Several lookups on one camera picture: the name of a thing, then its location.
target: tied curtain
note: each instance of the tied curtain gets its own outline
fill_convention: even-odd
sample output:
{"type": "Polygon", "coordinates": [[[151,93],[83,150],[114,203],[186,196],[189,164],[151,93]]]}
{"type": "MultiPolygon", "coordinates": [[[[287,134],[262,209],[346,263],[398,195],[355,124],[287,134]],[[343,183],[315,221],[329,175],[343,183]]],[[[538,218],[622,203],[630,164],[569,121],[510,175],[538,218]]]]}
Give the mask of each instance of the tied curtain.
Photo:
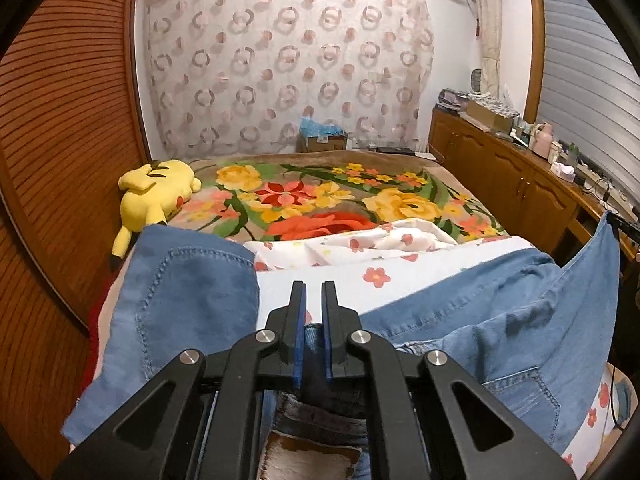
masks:
{"type": "Polygon", "coordinates": [[[293,152],[302,116],[355,147],[414,147],[431,70],[425,0],[145,0],[169,156],[293,152]]]}
{"type": "Polygon", "coordinates": [[[500,40],[502,38],[502,0],[476,0],[482,49],[481,92],[495,98],[500,92],[500,40]]]}

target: floral blanket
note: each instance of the floral blanket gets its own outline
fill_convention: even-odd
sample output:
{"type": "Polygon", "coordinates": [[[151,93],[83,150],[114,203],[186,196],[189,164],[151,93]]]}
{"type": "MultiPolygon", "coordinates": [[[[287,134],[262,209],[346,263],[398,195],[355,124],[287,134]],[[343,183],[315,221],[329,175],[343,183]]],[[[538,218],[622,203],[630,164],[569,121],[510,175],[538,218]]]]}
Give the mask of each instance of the floral blanket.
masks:
{"type": "Polygon", "coordinates": [[[191,165],[202,190],[170,224],[239,242],[300,240],[405,218],[434,222],[458,242],[505,234],[450,173],[416,157],[331,152],[191,165]]]}

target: yellow stuffed animal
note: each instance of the yellow stuffed animal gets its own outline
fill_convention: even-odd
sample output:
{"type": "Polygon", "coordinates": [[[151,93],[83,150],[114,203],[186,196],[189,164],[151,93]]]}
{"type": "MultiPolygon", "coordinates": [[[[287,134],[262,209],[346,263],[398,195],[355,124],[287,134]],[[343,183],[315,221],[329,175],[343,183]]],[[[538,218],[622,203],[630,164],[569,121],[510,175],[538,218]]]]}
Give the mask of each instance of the yellow stuffed animal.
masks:
{"type": "Polygon", "coordinates": [[[118,187],[126,193],[120,202],[122,227],[113,242],[111,252],[116,260],[112,259],[112,266],[126,254],[132,233],[139,233],[146,225],[166,224],[201,186],[181,160],[154,160],[121,176],[118,187]]]}

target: window blind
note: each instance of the window blind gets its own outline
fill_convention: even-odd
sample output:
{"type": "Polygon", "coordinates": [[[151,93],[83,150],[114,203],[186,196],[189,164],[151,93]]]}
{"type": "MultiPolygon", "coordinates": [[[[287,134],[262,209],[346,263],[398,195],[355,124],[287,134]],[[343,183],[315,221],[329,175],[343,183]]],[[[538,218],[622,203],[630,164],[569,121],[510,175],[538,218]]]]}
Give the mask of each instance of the window blind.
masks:
{"type": "Polygon", "coordinates": [[[543,0],[545,66],[538,122],[575,142],[640,202],[640,79],[587,0],[543,0]]]}

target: blue denim jeans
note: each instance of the blue denim jeans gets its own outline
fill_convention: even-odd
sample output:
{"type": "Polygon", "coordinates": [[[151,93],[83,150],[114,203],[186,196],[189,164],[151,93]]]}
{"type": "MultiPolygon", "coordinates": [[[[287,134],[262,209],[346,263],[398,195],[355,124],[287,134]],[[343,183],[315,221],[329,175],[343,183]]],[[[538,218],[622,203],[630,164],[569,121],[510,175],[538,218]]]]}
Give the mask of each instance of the blue denim jeans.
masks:
{"type": "MultiPolygon", "coordinates": [[[[563,452],[600,384],[615,321],[619,256],[603,217],[562,268],[536,249],[517,251],[360,319],[399,349],[443,349],[563,452]]],[[[248,250],[212,235],[145,228],[114,311],[102,374],[63,434],[79,443],[183,349],[216,352],[252,332],[258,306],[252,260],[248,250]]],[[[360,393],[327,381],[322,345],[321,326],[307,326],[299,398],[273,399],[275,410],[265,420],[323,444],[361,447],[355,477],[368,478],[360,393]]]]}

